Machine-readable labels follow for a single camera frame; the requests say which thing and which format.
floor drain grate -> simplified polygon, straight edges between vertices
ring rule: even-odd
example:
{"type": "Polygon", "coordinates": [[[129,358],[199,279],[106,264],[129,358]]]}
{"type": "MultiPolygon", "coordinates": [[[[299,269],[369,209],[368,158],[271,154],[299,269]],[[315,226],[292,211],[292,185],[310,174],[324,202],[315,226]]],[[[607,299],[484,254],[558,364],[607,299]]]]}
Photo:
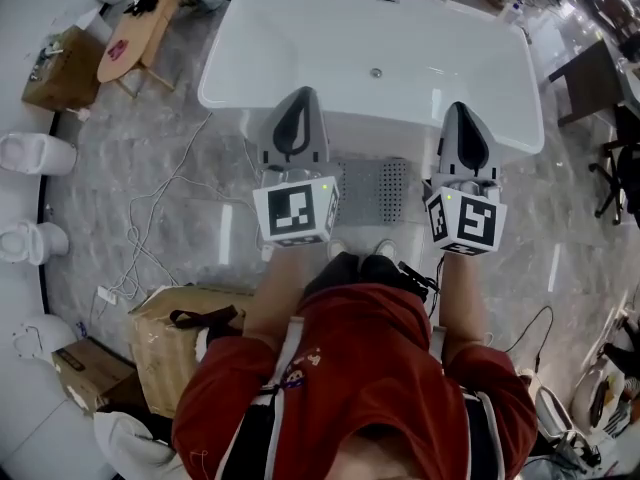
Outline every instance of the floor drain grate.
{"type": "Polygon", "coordinates": [[[343,174],[338,187],[336,225],[389,225],[398,221],[407,194],[408,162],[338,160],[343,174]]]}

cable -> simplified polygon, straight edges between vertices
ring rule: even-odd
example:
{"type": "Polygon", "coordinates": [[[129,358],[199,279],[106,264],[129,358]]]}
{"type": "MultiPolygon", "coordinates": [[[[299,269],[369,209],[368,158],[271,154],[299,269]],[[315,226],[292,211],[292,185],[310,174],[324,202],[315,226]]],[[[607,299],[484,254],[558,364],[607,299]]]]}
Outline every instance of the cable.
{"type": "Polygon", "coordinates": [[[256,183],[260,183],[261,176],[258,174],[258,171],[256,170],[255,166],[253,165],[253,160],[251,160],[251,155],[249,154],[249,151],[247,150],[247,139],[244,139],[242,142],[244,144],[244,152],[247,155],[247,160],[249,160],[249,163],[251,164],[251,170],[253,171],[253,177],[256,179],[256,183]]]}
{"type": "Polygon", "coordinates": [[[442,264],[444,263],[444,254],[440,261],[438,262],[438,266],[436,268],[436,287],[437,289],[433,291],[433,300],[431,302],[431,312],[429,313],[429,318],[433,316],[433,313],[436,310],[436,305],[438,304],[438,296],[440,295],[440,272],[442,270],[442,264]]]}
{"type": "Polygon", "coordinates": [[[551,312],[551,321],[549,322],[549,328],[547,329],[547,333],[544,335],[544,339],[542,340],[542,345],[540,345],[540,348],[538,349],[538,353],[536,354],[536,364],[535,364],[535,368],[534,368],[534,372],[538,373],[538,369],[540,368],[540,354],[542,353],[542,349],[544,347],[544,344],[547,342],[547,338],[549,337],[549,333],[551,332],[551,327],[553,327],[553,308],[549,305],[544,306],[540,311],[538,311],[538,313],[536,314],[536,316],[533,317],[533,320],[531,320],[531,322],[529,322],[527,324],[527,326],[524,328],[524,331],[522,331],[522,334],[520,334],[520,337],[516,340],[516,342],[511,345],[507,350],[505,350],[505,352],[508,354],[509,352],[511,352],[514,347],[520,343],[520,341],[522,340],[522,338],[524,338],[525,334],[527,334],[527,331],[529,330],[529,327],[531,327],[533,325],[533,322],[535,322],[538,317],[542,314],[542,312],[548,309],[551,312]]]}
{"type": "Polygon", "coordinates": [[[569,463],[571,465],[567,466],[567,465],[563,464],[560,461],[553,460],[550,457],[538,457],[537,459],[533,459],[533,460],[530,460],[529,462],[527,462],[524,466],[522,466],[522,469],[526,468],[529,464],[533,464],[534,462],[538,462],[538,461],[541,461],[541,460],[546,460],[547,462],[551,462],[552,464],[555,464],[556,466],[558,466],[559,468],[564,469],[565,471],[582,471],[582,468],[579,468],[578,466],[573,464],[569,459],[565,459],[564,457],[563,457],[563,459],[567,463],[569,463]]]}
{"type": "MultiPolygon", "coordinates": [[[[172,286],[179,286],[179,283],[174,279],[174,277],[171,275],[171,273],[162,265],[162,263],[160,263],[160,261],[155,257],[155,255],[152,252],[150,252],[148,249],[145,248],[145,244],[147,242],[147,239],[149,238],[149,233],[151,231],[151,224],[152,224],[152,221],[153,221],[153,215],[155,213],[156,206],[158,205],[158,202],[160,201],[160,199],[162,198],[162,196],[164,195],[164,193],[166,192],[167,188],[169,187],[169,185],[171,184],[171,182],[173,180],[179,179],[179,180],[186,181],[187,183],[190,183],[192,185],[206,187],[206,188],[212,190],[220,199],[223,199],[223,200],[229,201],[229,202],[237,202],[237,203],[244,204],[253,212],[254,215],[256,215],[256,218],[257,218],[257,212],[256,212],[255,208],[250,203],[248,203],[247,201],[245,201],[243,199],[239,199],[239,198],[226,196],[226,195],[222,194],[217,188],[212,187],[211,185],[208,185],[206,183],[200,183],[200,182],[197,182],[197,181],[193,181],[193,180],[190,180],[188,178],[185,178],[184,176],[180,176],[180,175],[177,174],[177,172],[180,170],[180,168],[184,165],[184,162],[187,159],[187,156],[189,154],[189,151],[191,150],[193,142],[195,141],[196,137],[198,136],[198,134],[200,133],[202,128],[204,128],[204,126],[207,124],[207,122],[209,121],[210,118],[211,118],[211,113],[209,113],[209,115],[202,122],[202,124],[200,124],[200,126],[198,126],[198,128],[195,131],[195,133],[193,134],[193,136],[189,140],[189,144],[187,145],[187,147],[186,147],[186,149],[184,151],[184,155],[182,156],[182,160],[180,160],[180,163],[173,170],[171,176],[167,180],[165,180],[163,183],[161,183],[160,186],[153,193],[142,195],[142,196],[137,196],[137,197],[132,198],[129,201],[129,228],[127,229],[126,238],[127,238],[127,241],[131,245],[133,245],[133,251],[132,251],[132,254],[131,254],[131,264],[129,265],[129,268],[127,268],[126,272],[120,276],[118,281],[111,288],[108,289],[109,293],[118,294],[119,296],[124,297],[127,300],[134,300],[137,297],[138,292],[140,291],[140,281],[139,281],[138,270],[137,270],[136,264],[137,264],[137,261],[138,261],[138,259],[139,259],[141,254],[145,255],[148,259],[151,260],[151,262],[154,265],[156,265],[158,268],[162,269],[162,271],[171,280],[171,285],[172,286]],[[133,203],[135,201],[140,200],[140,199],[153,198],[153,197],[155,197],[155,199],[154,199],[153,204],[151,206],[151,211],[149,213],[149,220],[147,222],[145,234],[144,234],[144,237],[141,237],[140,229],[133,222],[133,203]]],[[[249,162],[251,163],[251,158],[249,157],[248,152],[247,152],[247,158],[248,158],[249,162]]],[[[256,245],[256,249],[261,251],[261,249],[258,247],[259,231],[260,231],[260,225],[258,224],[257,231],[256,231],[255,245],[256,245]]],[[[91,307],[91,311],[90,311],[90,325],[91,325],[91,316],[93,314],[93,304],[94,303],[95,303],[95,293],[94,293],[94,297],[93,297],[93,301],[92,301],[92,307],[91,307]]],[[[102,313],[104,312],[105,308],[103,308],[103,310],[100,312],[99,316],[102,316],[102,313]]]]}

shoe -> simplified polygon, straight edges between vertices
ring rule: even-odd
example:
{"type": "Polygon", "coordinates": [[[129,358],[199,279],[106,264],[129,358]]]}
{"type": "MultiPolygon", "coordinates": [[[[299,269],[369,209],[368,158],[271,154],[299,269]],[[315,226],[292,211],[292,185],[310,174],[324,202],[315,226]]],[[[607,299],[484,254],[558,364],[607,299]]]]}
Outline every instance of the shoe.
{"type": "Polygon", "coordinates": [[[327,244],[327,256],[329,257],[329,260],[338,256],[341,252],[348,252],[345,243],[337,238],[329,240],[329,243],[327,244]]]}
{"type": "Polygon", "coordinates": [[[389,258],[391,261],[396,261],[396,243],[393,240],[383,240],[378,244],[376,250],[373,254],[377,254],[378,256],[384,256],[385,258],[389,258]]]}

table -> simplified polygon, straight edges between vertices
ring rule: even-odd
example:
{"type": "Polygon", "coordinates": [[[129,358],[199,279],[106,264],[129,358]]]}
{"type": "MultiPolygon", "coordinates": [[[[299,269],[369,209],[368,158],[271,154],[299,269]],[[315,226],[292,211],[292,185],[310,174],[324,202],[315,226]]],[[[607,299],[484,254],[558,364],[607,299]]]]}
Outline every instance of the table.
{"type": "Polygon", "coordinates": [[[158,5],[152,12],[145,12],[139,16],[123,14],[98,66],[98,80],[101,83],[113,81],[129,96],[135,98],[137,93],[122,83],[122,77],[129,71],[140,69],[143,76],[149,74],[169,90],[175,89],[172,84],[153,72],[151,66],[162,37],[169,26],[169,21],[178,8],[179,1],[158,0],[158,5]],[[120,57],[112,60],[107,52],[121,40],[126,40],[129,43],[120,57]]]}
{"type": "Polygon", "coordinates": [[[624,99],[618,68],[603,40],[551,73],[549,81],[561,76],[567,82],[571,113],[558,119],[558,126],[611,108],[624,99]]]}

chair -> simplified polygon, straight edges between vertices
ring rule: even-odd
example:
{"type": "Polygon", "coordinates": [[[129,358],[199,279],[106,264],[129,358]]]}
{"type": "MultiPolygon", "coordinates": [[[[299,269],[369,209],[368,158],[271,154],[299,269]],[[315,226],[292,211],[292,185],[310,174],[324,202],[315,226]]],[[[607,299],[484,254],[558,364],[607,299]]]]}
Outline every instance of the chair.
{"type": "Polygon", "coordinates": [[[621,191],[627,197],[627,211],[632,214],[638,226],[640,226],[640,144],[629,144],[620,151],[620,156],[616,163],[611,151],[606,151],[605,156],[611,160],[611,174],[604,170],[599,164],[590,164],[591,172],[598,172],[609,183],[611,192],[607,196],[602,207],[596,210],[596,218],[602,214],[615,201],[616,217],[613,224],[617,226],[622,219],[622,203],[620,201],[621,191]]]}

